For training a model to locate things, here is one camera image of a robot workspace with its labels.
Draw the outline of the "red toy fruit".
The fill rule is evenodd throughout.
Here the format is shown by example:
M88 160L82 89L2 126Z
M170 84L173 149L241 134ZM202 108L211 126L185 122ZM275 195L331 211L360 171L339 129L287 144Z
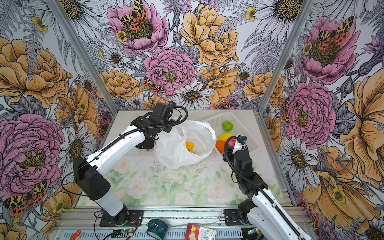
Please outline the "red toy fruit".
M237 140L236 139L231 139L228 143L229 148L234 148Z

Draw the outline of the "orange toy fruit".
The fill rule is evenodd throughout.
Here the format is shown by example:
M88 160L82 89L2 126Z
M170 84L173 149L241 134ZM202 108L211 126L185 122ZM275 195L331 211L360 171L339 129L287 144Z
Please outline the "orange toy fruit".
M217 141L216 142L216 149L218 150L218 152L220 154L224 153L224 151L225 151L225 142L221 141L221 140Z

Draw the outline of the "yellow toy banana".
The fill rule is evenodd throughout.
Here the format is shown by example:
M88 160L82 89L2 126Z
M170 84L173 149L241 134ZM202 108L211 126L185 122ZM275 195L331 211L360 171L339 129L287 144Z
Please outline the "yellow toy banana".
M223 141L226 142L230 137L234 137L235 135L232 133L225 133L223 135L220 135L217 137L217 141Z

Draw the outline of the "green toy fruit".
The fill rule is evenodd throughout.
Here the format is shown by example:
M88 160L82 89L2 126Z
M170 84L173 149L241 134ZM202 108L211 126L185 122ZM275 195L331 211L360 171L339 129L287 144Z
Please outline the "green toy fruit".
M222 122L222 128L224 131L230 132L234 128L234 125L230 121L224 121Z

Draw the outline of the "white plastic bag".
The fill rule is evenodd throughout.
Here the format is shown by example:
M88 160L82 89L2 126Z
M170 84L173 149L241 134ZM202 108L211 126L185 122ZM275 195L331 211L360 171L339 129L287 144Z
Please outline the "white plastic bag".
M154 154L163 166L176 170L206 159L216 142L216 133L210 124L186 120L172 127L169 133L159 133Z

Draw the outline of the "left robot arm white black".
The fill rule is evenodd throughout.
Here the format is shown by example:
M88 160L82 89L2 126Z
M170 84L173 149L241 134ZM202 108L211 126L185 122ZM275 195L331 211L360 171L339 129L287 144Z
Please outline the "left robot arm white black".
M131 149L152 149L150 141L158 133L169 133L175 125L175 121L171 119L175 108L174 102L157 103L153 111L134 119L124 132L101 150L73 161L75 183L90 200L112 217L118 226L128 220L128 211L112 190L105 175Z

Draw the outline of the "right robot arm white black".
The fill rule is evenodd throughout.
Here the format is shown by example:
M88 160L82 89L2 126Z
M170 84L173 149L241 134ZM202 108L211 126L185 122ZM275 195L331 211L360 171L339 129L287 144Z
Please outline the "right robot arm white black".
M248 149L226 150L224 159L235 174L241 192L248 197L238 205L240 219L256 227L268 240L311 240L282 208L265 181L252 169Z

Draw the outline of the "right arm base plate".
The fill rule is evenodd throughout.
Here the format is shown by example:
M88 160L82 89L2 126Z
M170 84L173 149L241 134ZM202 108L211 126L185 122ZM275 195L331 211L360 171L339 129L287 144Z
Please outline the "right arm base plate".
M247 214L238 209L224 209L226 226L247 226L250 224Z

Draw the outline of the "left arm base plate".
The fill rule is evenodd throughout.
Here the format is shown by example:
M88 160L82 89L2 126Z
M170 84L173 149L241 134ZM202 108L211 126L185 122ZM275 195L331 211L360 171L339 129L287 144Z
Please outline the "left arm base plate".
M99 226L100 227L140 227L144 217L143 210L123 209L116 216L109 215L103 211Z

